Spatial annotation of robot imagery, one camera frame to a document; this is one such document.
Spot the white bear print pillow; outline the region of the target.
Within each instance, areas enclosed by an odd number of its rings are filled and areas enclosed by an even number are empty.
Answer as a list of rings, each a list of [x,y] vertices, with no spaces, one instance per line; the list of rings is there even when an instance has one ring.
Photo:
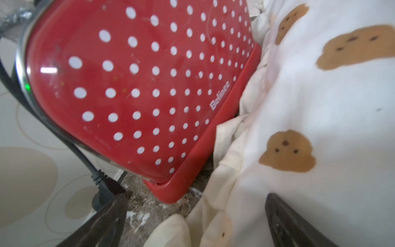
[[[269,1],[246,129],[147,247],[272,247],[272,193],[339,247],[395,244],[394,1]]]

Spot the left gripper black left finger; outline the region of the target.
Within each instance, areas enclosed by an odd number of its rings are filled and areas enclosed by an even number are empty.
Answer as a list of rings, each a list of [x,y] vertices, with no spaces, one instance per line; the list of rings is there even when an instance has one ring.
[[[117,195],[58,246],[117,247],[124,229],[127,210],[127,195]]]

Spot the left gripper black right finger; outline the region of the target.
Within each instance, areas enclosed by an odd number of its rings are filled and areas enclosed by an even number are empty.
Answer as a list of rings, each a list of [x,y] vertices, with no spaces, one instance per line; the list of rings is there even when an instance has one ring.
[[[265,212],[276,247],[336,246],[275,193],[268,194]]]

